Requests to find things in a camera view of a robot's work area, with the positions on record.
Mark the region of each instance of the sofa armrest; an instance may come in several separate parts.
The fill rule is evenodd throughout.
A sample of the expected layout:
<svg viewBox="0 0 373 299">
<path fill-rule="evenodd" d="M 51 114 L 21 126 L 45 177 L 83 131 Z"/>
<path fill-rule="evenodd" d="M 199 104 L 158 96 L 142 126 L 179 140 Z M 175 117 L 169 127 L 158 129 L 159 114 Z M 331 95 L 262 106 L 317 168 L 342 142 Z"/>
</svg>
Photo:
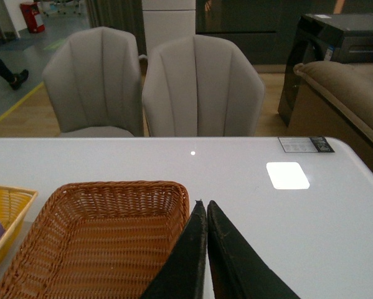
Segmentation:
<svg viewBox="0 0 373 299">
<path fill-rule="evenodd" d="M 295 74 L 302 77 L 373 142 L 373 75 L 362 69 L 364 67 L 330 61 L 310 62 L 294 67 Z"/>
</svg>

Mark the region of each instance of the red fire extinguisher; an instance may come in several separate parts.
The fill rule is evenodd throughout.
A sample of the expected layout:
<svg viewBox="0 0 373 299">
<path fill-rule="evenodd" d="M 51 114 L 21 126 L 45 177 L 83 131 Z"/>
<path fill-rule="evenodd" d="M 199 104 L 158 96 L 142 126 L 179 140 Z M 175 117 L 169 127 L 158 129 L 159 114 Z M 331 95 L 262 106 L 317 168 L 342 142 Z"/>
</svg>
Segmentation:
<svg viewBox="0 0 373 299">
<path fill-rule="evenodd" d="M 42 16 L 39 13 L 37 3 L 21 3 L 20 9 L 30 33 L 38 33 L 45 30 L 44 22 L 42 21 Z"/>
</svg>

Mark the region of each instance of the office chair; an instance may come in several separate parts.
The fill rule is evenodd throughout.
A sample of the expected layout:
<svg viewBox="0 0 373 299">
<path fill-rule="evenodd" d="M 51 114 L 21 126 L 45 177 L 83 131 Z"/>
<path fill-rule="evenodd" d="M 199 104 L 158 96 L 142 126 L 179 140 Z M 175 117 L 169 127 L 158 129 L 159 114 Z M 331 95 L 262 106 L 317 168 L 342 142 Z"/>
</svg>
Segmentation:
<svg viewBox="0 0 373 299">
<path fill-rule="evenodd" d="M 143 136 L 134 35 L 106 27 L 76 32 L 51 58 L 42 78 L 60 137 Z"/>
<path fill-rule="evenodd" d="M 253 136 L 264 94 L 235 44 L 195 35 L 152 50 L 142 101 L 151 136 Z"/>
</svg>

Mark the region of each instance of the gray floor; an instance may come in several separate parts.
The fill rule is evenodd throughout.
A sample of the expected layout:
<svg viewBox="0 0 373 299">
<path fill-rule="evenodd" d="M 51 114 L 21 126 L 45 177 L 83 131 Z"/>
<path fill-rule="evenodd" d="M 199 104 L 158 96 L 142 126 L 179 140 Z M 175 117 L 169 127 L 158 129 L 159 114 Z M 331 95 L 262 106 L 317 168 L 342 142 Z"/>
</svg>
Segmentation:
<svg viewBox="0 0 373 299">
<path fill-rule="evenodd" d="M 16 91 L 0 77 L 0 116 L 42 82 L 44 67 L 67 36 L 89 28 L 85 11 L 79 16 L 72 6 L 65 10 L 66 14 L 43 15 L 45 31 L 30 34 L 24 29 L 20 39 L 0 46 L 0 58 L 12 72 L 28 69 L 30 73 L 28 81 Z"/>
</svg>

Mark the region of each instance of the beige sofa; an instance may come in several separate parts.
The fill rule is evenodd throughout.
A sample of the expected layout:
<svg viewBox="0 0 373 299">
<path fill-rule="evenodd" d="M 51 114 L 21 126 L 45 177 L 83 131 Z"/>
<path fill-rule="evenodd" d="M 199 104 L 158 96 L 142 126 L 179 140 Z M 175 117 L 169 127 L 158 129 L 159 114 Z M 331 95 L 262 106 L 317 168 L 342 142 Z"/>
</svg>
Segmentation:
<svg viewBox="0 0 373 299">
<path fill-rule="evenodd" d="M 302 84 L 288 135 L 343 140 L 373 172 L 373 64 L 318 61 L 294 71 Z"/>
</svg>

